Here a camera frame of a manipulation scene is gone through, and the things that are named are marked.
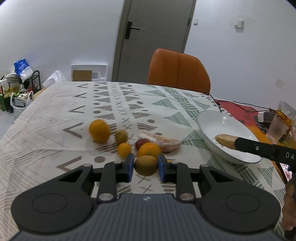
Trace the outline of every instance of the white wall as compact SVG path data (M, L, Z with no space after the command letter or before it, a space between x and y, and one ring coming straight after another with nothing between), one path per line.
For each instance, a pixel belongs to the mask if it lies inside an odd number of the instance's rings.
M123 0L7 0L0 5L0 78L26 58L42 82L71 64L108 64L111 79Z
M296 10L288 1L197 0L194 18L185 53L205 66L212 95L272 108L282 99L296 108Z

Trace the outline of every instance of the blue plastic bag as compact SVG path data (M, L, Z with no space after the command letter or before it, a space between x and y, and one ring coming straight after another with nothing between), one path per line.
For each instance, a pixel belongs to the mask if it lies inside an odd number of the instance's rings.
M14 63L15 72L21 78L22 82L30 78L33 74L32 68L28 65L26 59L19 60Z

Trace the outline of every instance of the gray door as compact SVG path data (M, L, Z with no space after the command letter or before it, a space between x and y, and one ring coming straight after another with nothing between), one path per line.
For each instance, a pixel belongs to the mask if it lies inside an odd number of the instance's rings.
M157 48L183 52L194 6L195 0L131 0L127 21L134 28L126 22L117 81L147 83Z

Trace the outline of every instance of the red fruit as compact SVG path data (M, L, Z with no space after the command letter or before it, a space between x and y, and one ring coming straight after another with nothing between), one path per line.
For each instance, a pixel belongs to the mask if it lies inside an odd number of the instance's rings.
M150 142L150 141L149 139L146 139L146 138L137 140L137 142L135 143L136 150L139 150L139 148L147 142Z

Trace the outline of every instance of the human hand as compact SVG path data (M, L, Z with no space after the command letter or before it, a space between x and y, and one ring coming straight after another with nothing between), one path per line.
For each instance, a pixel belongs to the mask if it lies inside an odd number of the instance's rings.
M283 219L281 227L285 230L292 230L296 226L296 203L293 198L295 187L291 180L286 185L286 194L284 196L284 207L282 209Z

